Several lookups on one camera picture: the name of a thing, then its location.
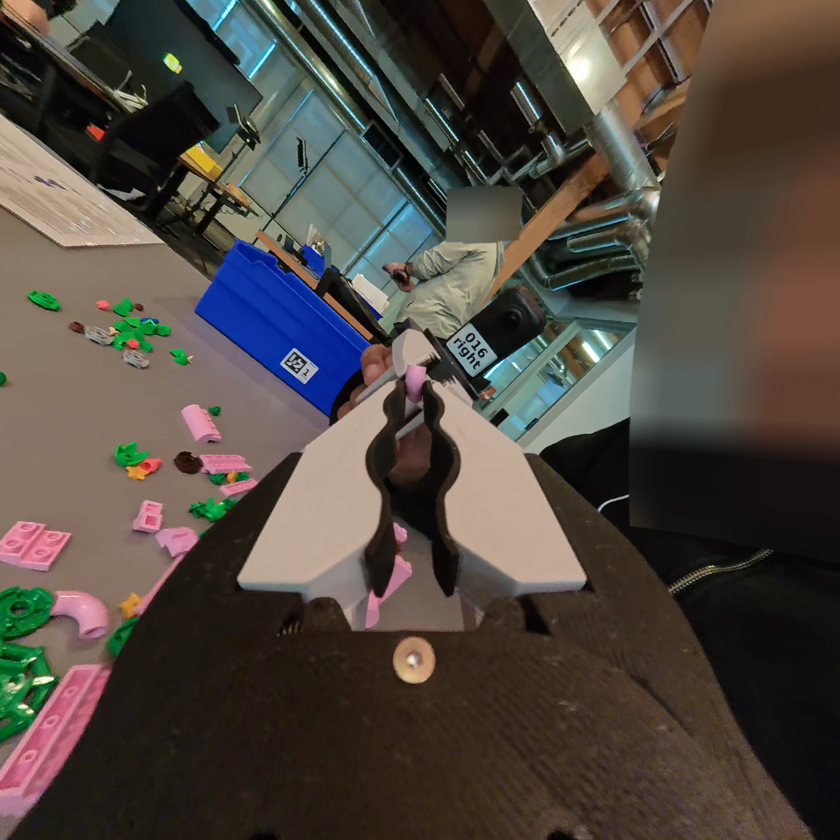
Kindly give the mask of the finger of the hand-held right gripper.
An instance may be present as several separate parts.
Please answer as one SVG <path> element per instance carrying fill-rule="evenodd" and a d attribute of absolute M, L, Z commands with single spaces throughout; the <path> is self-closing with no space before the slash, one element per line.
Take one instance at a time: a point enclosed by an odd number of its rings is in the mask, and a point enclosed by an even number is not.
<path fill-rule="evenodd" d="M 405 330 L 392 343 L 395 378 L 403 380 L 408 368 L 412 366 L 430 366 L 430 341 L 423 332 Z"/>

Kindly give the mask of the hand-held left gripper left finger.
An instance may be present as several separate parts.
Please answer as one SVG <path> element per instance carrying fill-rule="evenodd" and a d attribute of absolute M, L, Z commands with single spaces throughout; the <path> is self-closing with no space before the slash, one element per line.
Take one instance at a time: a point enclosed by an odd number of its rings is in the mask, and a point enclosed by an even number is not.
<path fill-rule="evenodd" d="M 386 589 L 396 541 L 383 478 L 396 461 L 403 385 L 390 382 L 302 451 L 237 583 L 245 591 L 322 597 L 365 628 L 373 588 Z"/>

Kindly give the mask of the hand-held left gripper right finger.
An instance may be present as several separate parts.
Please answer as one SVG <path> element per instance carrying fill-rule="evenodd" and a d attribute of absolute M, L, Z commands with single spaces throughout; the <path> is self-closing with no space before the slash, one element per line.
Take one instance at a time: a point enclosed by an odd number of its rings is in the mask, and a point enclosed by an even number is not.
<path fill-rule="evenodd" d="M 453 389 L 423 386 L 436 581 L 479 613 L 497 599 L 579 591 L 586 574 L 519 446 Z"/>

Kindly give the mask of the wooden beam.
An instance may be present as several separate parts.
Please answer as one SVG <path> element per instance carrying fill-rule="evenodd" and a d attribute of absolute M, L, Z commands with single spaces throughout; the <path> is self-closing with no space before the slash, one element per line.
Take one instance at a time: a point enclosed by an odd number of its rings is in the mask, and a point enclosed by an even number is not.
<path fill-rule="evenodd" d="M 498 293 L 503 284 L 524 265 L 547 237 L 572 215 L 608 174 L 608 163 L 598 153 L 594 153 L 563 182 L 560 189 L 525 223 L 518 237 L 505 247 L 502 266 L 483 301 L 484 304 Z"/>

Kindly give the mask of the blue plastic bin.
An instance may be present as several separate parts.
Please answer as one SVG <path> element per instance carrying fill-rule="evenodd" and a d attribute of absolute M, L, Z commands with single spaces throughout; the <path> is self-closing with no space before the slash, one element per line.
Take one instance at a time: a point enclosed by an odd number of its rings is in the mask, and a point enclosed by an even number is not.
<path fill-rule="evenodd" d="M 276 257 L 243 241 L 227 252 L 195 312 L 326 415 L 369 345 Z"/>

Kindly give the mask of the cluster of small green pieces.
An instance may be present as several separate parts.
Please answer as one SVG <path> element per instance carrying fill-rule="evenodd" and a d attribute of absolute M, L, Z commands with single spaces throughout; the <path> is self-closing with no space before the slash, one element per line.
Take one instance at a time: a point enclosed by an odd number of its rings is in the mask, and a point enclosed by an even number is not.
<path fill-rule="evenodd" d="M 98 347 L 114 349 L 119 352 L 122 362 L 135 370 L 149 368 L 154 340 L 172 336 L 169 324 L 144 316 L 144 307 L 130 298 L 115 304 L 99 300 L 96 309 L 101 314 L 115 316 L 115 320 L 106 327 L 74 320 L 68 322 L 68 330 Z"/>

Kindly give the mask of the pile of pink toy bricks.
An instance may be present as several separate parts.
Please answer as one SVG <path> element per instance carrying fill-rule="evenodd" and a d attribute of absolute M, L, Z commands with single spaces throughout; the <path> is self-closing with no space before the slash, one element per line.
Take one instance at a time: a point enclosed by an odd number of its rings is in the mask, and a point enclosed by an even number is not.
<path fill-rule="evenodd" d="M 218 406 L 197 404 L 182 409 L 196 443 L 221 442 L 214 422 L 219 412 Z M 118 445 L 113 457 L 133 480 L 148 478 L 163 463 L 140 450 L 136 442 Z M 211 497 L 190 507 L 194 518 L 208 523 L 218 521 L 258 483 L 250 475 L 250 465 L 238 455 L 193 455 L 187 451 L 176 455 L 173 463 L 184 474 L 206 475 L 222 494 L 221 500 Z M 2 743 L 20 736 L 2 765 L 2 816 L 24 816 L 51 785 L 88 726 L 109 681 L 109 664 L 122 652 L 163 583 L 201 536 L 192 528 L 164 528 L 163 505 L 152 500 L 141 503 L 132 531 L 154 535 L 159 547 L 168 552 L 171 566 L 147 595 L 131 594 L 121 604 L 125 620 L 106 643 L 110 659 L 104 665 L 76 665 L 59 678 L 42 647 L 19 643 L 53 618 L 74 621 L 82 640 L 104 637 L 111 619 L 109 609 L 97 597 L 40 587 L 13 586 L 2 591 Z M 69 539 L 69 532 L 49 530 L 44 523 L 18 521 L 2 537 L 2 562 L 48 571 Z"/>

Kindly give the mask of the black office chair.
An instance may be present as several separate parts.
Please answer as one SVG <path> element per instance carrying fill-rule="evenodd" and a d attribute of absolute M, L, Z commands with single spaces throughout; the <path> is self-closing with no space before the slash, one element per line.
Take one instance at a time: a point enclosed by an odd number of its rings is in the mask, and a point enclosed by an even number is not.
<path fill-rule="evenodd" d="M 122 196 L 150 198 L 180 157 L 220 127 L 185 81 L 163 97 L 111 122 L 101 141 L 96 183 Z"/>

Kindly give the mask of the black monitor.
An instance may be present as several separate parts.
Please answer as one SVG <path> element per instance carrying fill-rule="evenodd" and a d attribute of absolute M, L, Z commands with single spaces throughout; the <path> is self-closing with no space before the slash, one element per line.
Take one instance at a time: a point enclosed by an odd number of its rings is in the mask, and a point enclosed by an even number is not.
<path fill-rule="evenodd" d="M 121 1 L 104 25 L 132 71 L 132 83 L 145 87 L 150 102 L 187 81 L 218 121 L 206 143 L 222 153 L 238 124 L 233 108 L 250 117 L 263 100 L 246 78 L 231 48 L 190 2 Z"/>

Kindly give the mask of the printed paper sheet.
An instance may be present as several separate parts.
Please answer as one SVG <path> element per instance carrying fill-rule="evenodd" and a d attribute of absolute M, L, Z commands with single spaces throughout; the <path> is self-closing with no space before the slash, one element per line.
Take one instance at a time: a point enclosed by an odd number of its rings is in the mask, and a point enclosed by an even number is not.
<path fill-rule="evenodd" d="M 131 213 L 4 116 L 1 205 L 65 248 L 160 242 Z"/>

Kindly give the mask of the metal ventilation duct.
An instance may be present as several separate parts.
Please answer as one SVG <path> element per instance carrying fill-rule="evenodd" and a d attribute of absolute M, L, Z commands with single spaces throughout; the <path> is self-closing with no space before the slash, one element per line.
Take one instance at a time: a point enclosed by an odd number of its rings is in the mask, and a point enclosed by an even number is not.
<path fill-rule="evenodd" d="M 588 160 L 598 153 L 609 166 L 605 180 L 546 239 L 560 232 L 574 256 L 591 260 L 554 276 L 540 266 L 532 271 L 548 288 L 559 289 L 624 266 L 642 270 L 660 188 L 616 100 L 626 72 L 590 5 L 486 5 L 524 72 L 511 96 L 541 141 L 530 161 L 517 169 L 513 162 L 501 164 L 489 183 L 538 181 L 581 154 Z"/>

